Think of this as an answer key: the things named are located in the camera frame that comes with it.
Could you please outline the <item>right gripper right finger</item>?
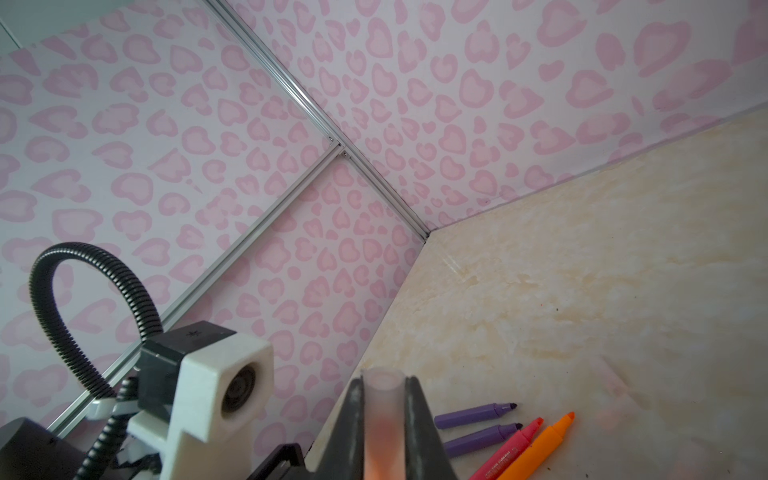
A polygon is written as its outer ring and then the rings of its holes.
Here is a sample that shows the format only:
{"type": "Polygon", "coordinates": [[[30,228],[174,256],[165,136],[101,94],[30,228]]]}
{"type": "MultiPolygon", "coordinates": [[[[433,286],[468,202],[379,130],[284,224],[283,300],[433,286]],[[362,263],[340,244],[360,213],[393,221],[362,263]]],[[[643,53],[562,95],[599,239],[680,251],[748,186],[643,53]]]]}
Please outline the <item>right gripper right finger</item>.
{"type": "Polygon", "coordinates": [[[407,480],[457,480],[415,376],[405,380],[405,472],[407,480]]]}

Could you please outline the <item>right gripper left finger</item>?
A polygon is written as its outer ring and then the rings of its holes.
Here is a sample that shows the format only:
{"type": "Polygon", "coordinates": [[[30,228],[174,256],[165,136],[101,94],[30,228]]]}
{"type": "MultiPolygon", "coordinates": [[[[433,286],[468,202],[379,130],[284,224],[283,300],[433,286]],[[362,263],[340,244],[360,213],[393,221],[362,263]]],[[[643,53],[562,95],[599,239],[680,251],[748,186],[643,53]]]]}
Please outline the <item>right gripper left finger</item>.
{"type": "Polygon", "coordinates": [[[360,480],[364,476],[364,383],[351,380],[314,479],[360,480]]]}

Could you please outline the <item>pink marker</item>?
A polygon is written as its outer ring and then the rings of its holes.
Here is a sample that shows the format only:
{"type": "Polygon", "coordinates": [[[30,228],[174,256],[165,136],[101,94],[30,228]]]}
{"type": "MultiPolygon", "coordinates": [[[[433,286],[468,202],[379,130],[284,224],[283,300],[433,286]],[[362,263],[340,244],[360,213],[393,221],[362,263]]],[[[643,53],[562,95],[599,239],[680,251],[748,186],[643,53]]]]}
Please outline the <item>pink marker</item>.
{"type": "Polygon", "coordinates": [[[539,417],[517,431],[469,479],[497,480],[531,445],[543,423],[544,420],[539,417]]]}

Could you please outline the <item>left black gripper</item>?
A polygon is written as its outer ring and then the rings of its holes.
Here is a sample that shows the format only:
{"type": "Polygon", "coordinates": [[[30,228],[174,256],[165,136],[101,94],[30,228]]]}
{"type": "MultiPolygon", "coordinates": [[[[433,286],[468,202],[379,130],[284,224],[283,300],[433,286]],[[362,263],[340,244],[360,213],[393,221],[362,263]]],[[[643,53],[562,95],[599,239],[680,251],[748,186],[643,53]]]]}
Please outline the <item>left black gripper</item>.
{"type": "Polygon", "coordinates": [[[306,478],[306,464],[298,443],[278,445],[247,477],[248,480],[299,480],[306,478]]]}

